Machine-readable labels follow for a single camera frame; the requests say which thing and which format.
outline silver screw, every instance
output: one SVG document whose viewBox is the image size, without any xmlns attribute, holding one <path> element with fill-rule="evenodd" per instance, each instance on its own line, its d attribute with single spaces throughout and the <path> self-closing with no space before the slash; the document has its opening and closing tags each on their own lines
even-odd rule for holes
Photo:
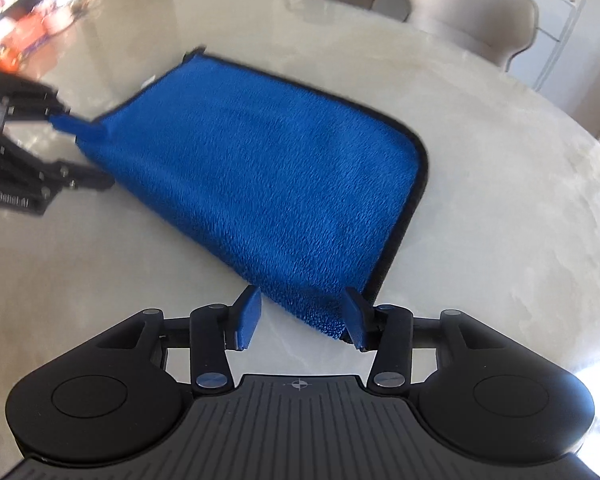
<svg viewBox="0 0 600 480">
<path fill-rule="evenodd" d="M 405 379 L 398 372 L 382 372 L 376 374 L 374 382 L 381 388 L 398 388 L 404 384 Z"/>
<path fill-rule="evenodd" d="M 207 372 L 196 378 L 196 384 L 200 386 L 200 388 L 206 388 L 208 390 L 222 388 L 228 381 L 226 375 L 218 374 L 216 372 Z"/>
</svg>

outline metal pin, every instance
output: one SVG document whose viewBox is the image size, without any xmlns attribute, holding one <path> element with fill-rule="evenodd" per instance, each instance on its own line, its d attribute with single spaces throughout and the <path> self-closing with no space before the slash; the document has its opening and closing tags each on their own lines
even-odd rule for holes
<svg viewBox="0 0 600 480">
<path fill-rule="evenodd" d="M 398 372 L 382 372 L 376 374 L 374 383 L 381 388 L 398 388 L 405 383 L 404 375 Z"/>
<path fill-rule="evenodd" d="M 228 382 L 229 380 L 226 378 L 226 375 L 218 374 L 216 372 L 207 372 L 196 378 L 196 384 L 200 386 L 200 388 L 206 388 L 208 390 L 222 388 Z"/>
</svg>

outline black trim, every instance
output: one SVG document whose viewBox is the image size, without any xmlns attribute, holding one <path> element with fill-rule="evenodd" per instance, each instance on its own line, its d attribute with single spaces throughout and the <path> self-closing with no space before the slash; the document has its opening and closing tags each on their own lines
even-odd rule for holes
<svg viewBox="0 0 600 480">
<path fill-rule="evenodd" d="M 345 104 L 347 106 L 356 108 L 357 110 L 360 110 L 361 112 L 365 113 L 366 115 L 373 117 L 379 121 L 382 121 L 384 124 L 387 124 L 388 126 L 394 128 L 395 130 L 398 130 L 399 132 L 403 133 L 413 143 L 413 146 L 416 149 L 418 156 L 420 157 L 420 167 L 418 168 L 418 173 L 417 173 L 416 179 L 413 183 L 413 187 L 411 187 L 411 193 L 408 196 L 408 199 L 406 200 L 406 202 L 404 203 L 404 207 L 402 208 L 402 211 L 398 215 L 398 219 L 394 225 L 394 228 L 392 229 L 391 233 L 389 234 L 389 237 L 387 238 L 386 242 L 384 243 L 384 248 L 382 249 L 380 258 L 378 259 L 375 267 L 371 271 L 371 274 L 369 275 L 369 279 L 366 282 L 365 288 L 362 291 L 362 297 L 365 298 L 365 300 L 367 300 L 369 303 L 373 304 L 374 301 L 376 300 L 376 297 L 378 296 L 378 293 L 380 292 L 380 287 L 382 286 L 382 282 L 384 282 L 387 272 L 389 271 L 389 268 L 391 267 L 391 264 L 394 261 L 395 255 L 397 254 L 398 248 L 400 247 L 400 243 L 402 242 L 402 239 L 404 238 L 404 234 L 407 231 L 407 227 L 409 226 L 409 224 L 411 222 L 411 218 L 413 217 L 413 214 L 415 213 L 416 208 L 417 208 L 418 204 L 420 203 L 420 199 L 422 198 L 422 195 L 424 194 L 424 189 L 427 185 L 427 179 L 429 177 L 429 157 L 427 156 L 427 150 L 425 149 L 422 141 L 415 133 L 413 133 L 410 129 L 408 129 L 407 126 L 405 126 L 401 122 L 395 120 L 394 118 L 388 117 L 388 116 L 380 113 L 377 110 L 373 110 L 372 108 L 368 108 L 365 105 L 361 105 L 359 103 L 349 101 L 348 99 L 345 99 L 344 97 L 339 97 L 339 96 L 336 96 L 333 94 L 329 94 L 323 90 L 313 88 L 313 87 L 305 85 L 304 83 L 301 83 L 299 81 L 287 79 L 287 78 L 284 78 L 284 77 L 276 75 L 276 74 L 265 72 L 264 70 L 260 70 L 259 68 L 243 65 L 238 62 L 231 61 L 229 59 L 225 59 L 223 57 L 209 55 L 205 52 L 205 49 L 206 49 L 205 46 L 199 46 L 196 49 L 192 50 L 191 52 L 188 52 L 187 54 L 185 54 L 184 58 L 182 59 L 182 63 L 180 65 L 169 70 L 163 76 L 159 77 L 158 79 L 153 81 L 151 84 L 147 85 L 140 92 L 138 92 L 136 95 L 129 98 L 128 100 L 124 101 L 122 104 L 119 104 L 117 107 L 113 108 L 109 112 L 106 112 L 105 114 L 102 114 L 99 117 L 95 118 L 94 121 L 100 121 L 103 118 L 106 118 L 106 117 L 116 113 L 121 108 L 125 107 L 130 102 L 132 102 L 135 99 L 137 99 L 138 97 L 140 97 L 149 88 L 151 88 L 152 86 L 154 86 L 155 84 L 160 82 L 162 79 L 167 77 L 171 72 L 174 72 L 175 70 L 179 69 L 183 64 L 189 62 L 196 56 L 205 56 L 205 57 L 208 57 L 211 59 L 215 59 L 217 61 L 221 61 L 222 63 L 228 64 L 228 65 L 236 66 L 241 69 L 247 69 L 247 70 L 250 70 L 251 72 L 265 75 L 265 76 L 275 79 L 277 81 L 291 84 L 291 85 L 297 86 L 298 88 L 302 88 L 304 90 L 309 90 L 309 91 L 311 91 L 315 94 L 318 94 L 322 97 L 325 97 L 327 99 L 337 101 L 337 102 Z"/>
</svg>

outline blue microfiber cloth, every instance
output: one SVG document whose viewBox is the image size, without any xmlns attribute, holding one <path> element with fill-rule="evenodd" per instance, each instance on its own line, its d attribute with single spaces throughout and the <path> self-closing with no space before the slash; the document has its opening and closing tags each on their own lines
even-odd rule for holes
<svg viewBox="0 0 600 480">
<path fill-rule="evenodd" d="M 201 50 L 91 123 L 56 120 L 154 211 L 309 325 L 373 301 L 420 199 L 405 126 Z"/>
</svg>

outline beige marble surface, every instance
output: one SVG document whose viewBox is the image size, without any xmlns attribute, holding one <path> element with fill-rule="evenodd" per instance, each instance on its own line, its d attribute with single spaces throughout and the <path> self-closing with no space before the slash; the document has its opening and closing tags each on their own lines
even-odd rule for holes
<svg viewBox="0 0 600 480">
<path fill-rule="evenodd" d="M 459 308 L 574 372 L 600 416 L 600 145 L 487 62 L 408 25 L 321 0 L 101 0 L 30 60 L 96 116 L 193 47 L 296 78 L 401 120 L 429 151 L 427 190 L 378 300 Z M 83 160 L 45 124 L 30 150 Z M 24 374 L 132 313 L 187 316 L 245 283 L 126 190 L 62 192 L 42 218 L 0 209 L 0 475 L 19 458 L 4 401 Z M 170 371 L 187 377 L 186 356 Z M 270 302 L 234 375 L 360 374 L 372 354 Z M 433 370 L 418 352 L 414 379 Z M 600 472 L 600 424 L 582 450 Z"/>
</svg>

